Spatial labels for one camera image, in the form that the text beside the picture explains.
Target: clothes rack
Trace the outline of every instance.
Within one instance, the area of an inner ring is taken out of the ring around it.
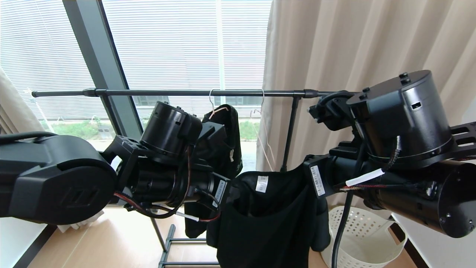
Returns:
[[[298,110],[299,101],[310,98],[317,98],[328,95],[332,92],[320,92],[317,90],[304,89],[293,91],[274,91],[274,90],[212,90],[212,91],[193,91],[193,90],[110,90],[110,89],[85,89],[82,91],[33,91],[31,95],[33,97],[49,97],[49,96],[88,96],[101,98],[104,108],[109,114],[109,119],[114,126],[115,130],[119,130],[119,121],[112,112],[113,107],[109,100],[110,96],[246,96],[246,97],[292,97],[293,102],[291,105],[291,114],[289,118],[288,133],[286,136],[286,145],[284,149],[283,163],[280,171],[287,171],[287,162],[289,149],[291,147],[292,134],[294,129],[294,123],[296,121],[296,113]],[[160,258],[159,267],[165,266],[214,266],[219,265],[218,262],[170,262],[167,261],[169,252],[171,250],[173,242],[175,243],[194,243],[194,244],[206,244],[204,238],[174,238],[176,227],[174,224],[170,225],[169,233],[164,241],[157,222],[151,218],[152,225],[162,246],[162,256]]]

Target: laundry basket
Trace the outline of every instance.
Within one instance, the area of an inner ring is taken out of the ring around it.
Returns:
[[[343,211],[344,207],[338,206],[329,212],[331,243],[322,252],[322,258],[328,267],[331,267],[332,247]],[[339,245],[337,267],[380,268],[398,257],[407,241],[407,235],[397,244],[388,231],[393,223],[372,212],[351,207]]]

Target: barcode label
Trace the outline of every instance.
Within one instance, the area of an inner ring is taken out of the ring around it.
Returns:
[[[221,203],[221,199],[223,198],[223,192],[225,191],[225,188],[227,187],[227,182],[226,181],[221,181],[218,184],[218,189],[217,192],[215,193],[215,198],[218,200],[218,202]],[[213,201],[212,204],[214,207],[218,207],[218,204]]]
[[[319,168],[317,165],[311,167],[311,174],[314,180],[314,185],[316,186],[316,193],[317,196],[321,196],[326,193],[324,190],[324,185],[322,184],[321,173],[319,172]]]
[[[266,188],[268,187],[268,176],[258,176],[258,181],[256,182],[256,191],[265,193]]]

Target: white wall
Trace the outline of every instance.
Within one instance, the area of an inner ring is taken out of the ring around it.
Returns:
[[[476,121],[476,99],[463,115],[462,123]],[[476,267],[476,232],[463,238],[451,238],[402,216],[394,218],[431,268]]]
[[[1,218],[0,268],[13,267],[45,226],[15,218]]]

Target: robotic arm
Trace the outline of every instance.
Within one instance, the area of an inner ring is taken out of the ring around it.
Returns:
[[[474,229],[476,166],[460,161],[476,155],[476,124],[448,125],[430,71],[404,73],[361,93],[332,93],[309,113],[330,130],[351,127],[355,136],[327,155],[307,157],[318,198],[353,190],[370,208],[451,237]],[[19,141],[26,138],[35,139]],[[72,224],[127,198],[120,194],[125,188],[144,208],[174,207],[157,218],[184,202],[219,210],[229,183],[207,160],[227,149],[225,138],[222,125],[202,124],[160,102],[140,141],[116,136],[103,153],[73,136],[0,136],[0,216]],[[116,156],[117,171],[109,165]]]

